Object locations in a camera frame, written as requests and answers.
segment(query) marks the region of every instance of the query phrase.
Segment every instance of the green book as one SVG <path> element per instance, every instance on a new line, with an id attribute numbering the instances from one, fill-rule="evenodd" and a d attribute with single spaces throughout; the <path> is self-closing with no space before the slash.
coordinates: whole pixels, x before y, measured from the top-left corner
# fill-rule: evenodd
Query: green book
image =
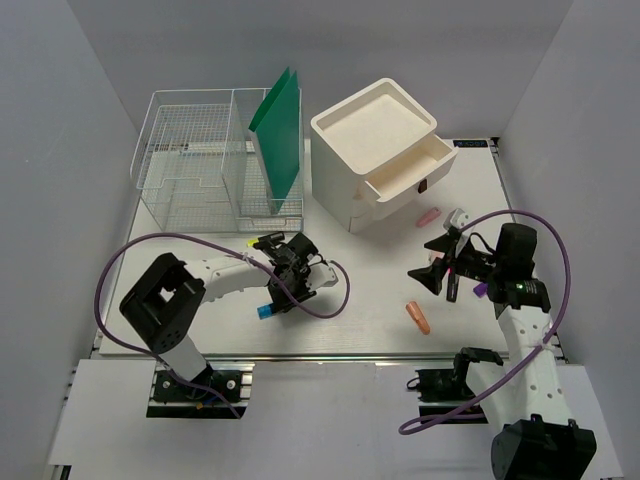
<path id="1" fill-rule="evenodd" d="M 287 198 L 300 170 L 300 89 L 298 75 L 285 70 L 249 125 L 249 134 L 267 187 L 271 213 Z"/>

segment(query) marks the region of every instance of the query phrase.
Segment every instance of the wire dish rack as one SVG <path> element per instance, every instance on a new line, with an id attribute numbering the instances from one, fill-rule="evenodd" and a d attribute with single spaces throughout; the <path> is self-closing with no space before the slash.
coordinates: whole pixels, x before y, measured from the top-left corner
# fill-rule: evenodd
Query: wire dish rack
<path id="1" fill-rule="evenodd" d="M 268 92 L 248 88 L 153 94 L 131 178 L 163 231 L 302 230 L 302 121 L 300 171 L 287 198 L 268 197 L 249 139 L 249 123 Z"/>

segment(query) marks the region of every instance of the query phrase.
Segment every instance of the wall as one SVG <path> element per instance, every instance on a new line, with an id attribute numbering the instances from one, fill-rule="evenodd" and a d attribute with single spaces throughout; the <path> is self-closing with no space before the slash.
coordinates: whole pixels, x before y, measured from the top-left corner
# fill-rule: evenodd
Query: wall
<path id="1" fill-rule="evenodd" d="M 0 65 L 0 471 L 33 480 L 130 222 L 136 133 L 64 0 L 0 2 Z"/>
<path id="2" fill-rule="evenodd" d="M 637 0 L 576 0 L 501 141 L 513 203 L 546 216 L 568 244 L 562 343 L 586 365 L 630 479 L 640 478 L 638 18 Z M 541 276 L 559 291 L 557 248 L 544 237 L 539 251 Z"/>
<path id="3" fill-rule="evenodd" d="M 299 70 L 307 121 L 382 77 L 439 133 L 504 130 L 571 0 L 69 0 L 134 125 L 151 93 L 273 84 Z"/>

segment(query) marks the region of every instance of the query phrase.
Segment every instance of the pink eraser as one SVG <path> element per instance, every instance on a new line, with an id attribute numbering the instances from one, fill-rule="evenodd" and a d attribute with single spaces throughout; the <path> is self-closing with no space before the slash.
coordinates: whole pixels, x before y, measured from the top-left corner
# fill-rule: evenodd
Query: pink eraser
<path id="1" fill-rule="evenodd" d="M 442 212 L 438 207 L 433 207 L 431 210 L 429 210 L 427 213 L 425 213 L 423 216 L 421 216 L 418 219 L 418 221 L 416 222 L 416 227 L 422 228 L 425 225 L 433 222 L 436 218 L 440 216 L 441 213 Z"/>

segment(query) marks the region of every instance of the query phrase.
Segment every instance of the white platform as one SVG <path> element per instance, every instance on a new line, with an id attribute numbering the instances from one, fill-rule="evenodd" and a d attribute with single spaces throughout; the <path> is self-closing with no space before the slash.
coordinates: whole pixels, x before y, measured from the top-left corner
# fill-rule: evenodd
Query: white platform
<path id="1" fill-rule="evenodd" d="M 307 163 L 309 146 L 307 143 Z M 305 172 L 310 175 L 311 168 Z M 407 276 L 407 271 L 425 265 L 423 244 L 444 233 L 442 220 L 454 208 L 467 210 L 472 218 L 507 208 L 500 178 L 488 148 L 466 148 L 460 153 L 449 175 L 419 201 L 409 204 L 353 235 L 346 232 L 318 203 L 305 179 L 305 234 L 327 259 L 335 259 L 349 272 L 352 297 L 347 309 L 337 318 L 319 320 L 300 311 L 292 311 L 267 320 L 258 320 L 256 307 L 270 303 L 266 289 L 231 294 L 198 311 L 189 334 L 200 351 L 224 355 L 439 355 L 452 354 L 465 346 L 484 347 L 506 352 L 504 337 L 493 313 L 493 306 L 473 295 L 475 282 L 462 279 L 455 304 L 444 294 L 434 297 L 422 285 Z M 437 206 L 443 216 L 418 229 L 415 221 L 426 210 Z M 495 243 L 502 223 L 508 217 L 495 218 L 478 227 L 490 243 Z M 139 205 L 131 238 L 158 231 L 144 205 Z M 247 238 L 203 238 L 246 251 Z M 114 301 L 107 325 L 123 340 L 142 346 L 140 339 L 120 315 L 118 305 L 135 281 L 161 253 L 171 251 L 183 260 L 217 255 L 204 247 L 180 240 L 153 240 L 134 247 L 126 254 L 115 286 Z M 333 311 L 344 295 L 344 282 L 321 290 L 310 307 Z M 420 334 L 405 311 L 416 300 L 422 307 L 431 334 Z M 108 340 L 100 353 L 125 351 Z"/>
<path id="2" fill-rule="evenodd" d="M 487 425 L 410 437 L 410 366 L 259 363 L 242 420 L 147 419 L 154 362 L 80 363 L 50 456 L 70 480 L 493 480 Z M 622 476 L 583 367 L 559 376 L 574 417 L 594 431 L 584 480 Z"/>

